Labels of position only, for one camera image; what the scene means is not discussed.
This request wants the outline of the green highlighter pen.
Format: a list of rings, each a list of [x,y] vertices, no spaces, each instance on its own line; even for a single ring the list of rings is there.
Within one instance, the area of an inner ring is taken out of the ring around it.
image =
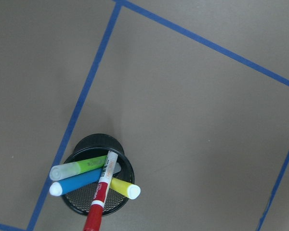
[[[49,177],[52,181],[59,181],[101,168],[105,163],[106,157],[107,156],[104,155],[53,166],[50,170]]]

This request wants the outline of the blue highlighter pen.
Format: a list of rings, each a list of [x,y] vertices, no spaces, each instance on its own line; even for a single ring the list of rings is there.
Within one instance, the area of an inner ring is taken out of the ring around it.
[[[49,193],[52,196],[65,195],[74,190],[80,189],[81,187],[97,182],[100,179],[101,173],[102,168],[97,168],[95,170],[56,181],[50,186]]]

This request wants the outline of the yellow highlighter pen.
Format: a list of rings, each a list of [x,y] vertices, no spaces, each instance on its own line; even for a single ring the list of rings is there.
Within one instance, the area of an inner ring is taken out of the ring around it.
[[[141,193],[138,185],[117,178],[112,178],[110,188],[131,200],[136,199]]]

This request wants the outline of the red white marker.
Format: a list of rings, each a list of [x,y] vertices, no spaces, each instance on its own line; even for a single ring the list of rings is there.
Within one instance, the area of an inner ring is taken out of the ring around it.
[[[87,215],[84,231],[98,231],[102,222],[102,215],[107,198],[110,182],[113,177],[118,154],[109,151],[100,176],[93,201]]]

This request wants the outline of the black mesh pen cup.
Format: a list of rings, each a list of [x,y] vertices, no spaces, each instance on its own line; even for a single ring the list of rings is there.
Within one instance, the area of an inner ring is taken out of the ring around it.
[[[107,155],[109,151],[118,154],[117,163],[121,167],[121,170],[118,173],[114,173],[113,177],[134,183],[134,171],[128,158],[125,156],[123,147],[119,141],[107,134],[97,133],[83,138],[75,146],[73,153],[68,157],[65,163],[67,164],[70,162],[104,156]],[[85,172],[85,176],[76,176],[76,179],[78,180],[85,180],[86,184],[82,184],[81,187],[77,189],[74,186],[69,186],[70,188],[73,188],[73,190],[61,196],[65,204],[71,210],[80,215],[87,216],[102,169],[103,168],[101,167],[93,170],[93,174]],[[128,202],[128,200],[129,199],[124,195],[114,191],[113,189],[109,189],[103,210],[103,216],[117,212]]]

